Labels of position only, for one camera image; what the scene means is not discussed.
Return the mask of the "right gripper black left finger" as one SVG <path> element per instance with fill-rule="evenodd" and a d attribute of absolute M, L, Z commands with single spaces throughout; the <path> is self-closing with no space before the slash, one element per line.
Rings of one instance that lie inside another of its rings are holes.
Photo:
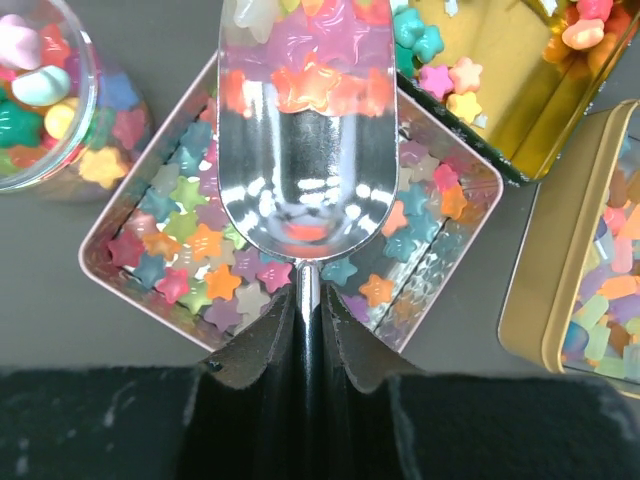
<path fill-rule="evenodd" d="M 5 479 L 286 479 L 294 291 L 187 367 L 1 373 Z"/>

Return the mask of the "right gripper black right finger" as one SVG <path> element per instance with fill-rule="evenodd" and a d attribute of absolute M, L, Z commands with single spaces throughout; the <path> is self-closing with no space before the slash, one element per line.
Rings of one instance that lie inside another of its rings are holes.
<path fill-rule="evenodd" d="M 321 291 L 331 479 L 635 479 L 639 424 L 587 376 L 424 372 Z"/>

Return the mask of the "gold tin of pastel gummies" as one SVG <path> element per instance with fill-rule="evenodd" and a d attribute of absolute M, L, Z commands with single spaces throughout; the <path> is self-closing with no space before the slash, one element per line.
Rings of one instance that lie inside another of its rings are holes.
<path fill-rule="evenodd" d="M 541 183 L 498 337 L 550 372 L 638 397 L 638 100 L 587 115 Z"/>

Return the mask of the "silver metal scoop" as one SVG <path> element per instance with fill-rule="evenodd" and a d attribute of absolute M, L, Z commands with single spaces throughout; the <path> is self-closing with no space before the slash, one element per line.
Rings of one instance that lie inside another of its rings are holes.
<path fill-rule="evenodd" d="M 319 269 L 364 246 L 397 189 L 386 1 L 227 1 L 218 61 L 222 203 L 239 233 L 297 270 L 295 337 L 322 342 Z"/>

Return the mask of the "gold tin of star candies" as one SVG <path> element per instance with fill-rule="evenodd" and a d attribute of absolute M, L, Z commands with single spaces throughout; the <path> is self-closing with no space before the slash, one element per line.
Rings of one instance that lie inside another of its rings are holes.
<path fill-rule="evenodd" d="M 399 84 L 509 181 L 549 171 L 639 28 L 636 1 L 411 1 L 432 39 L 402 53 Z M 477 84 L 464 119 L 419 84 L 444 66 Z"/>

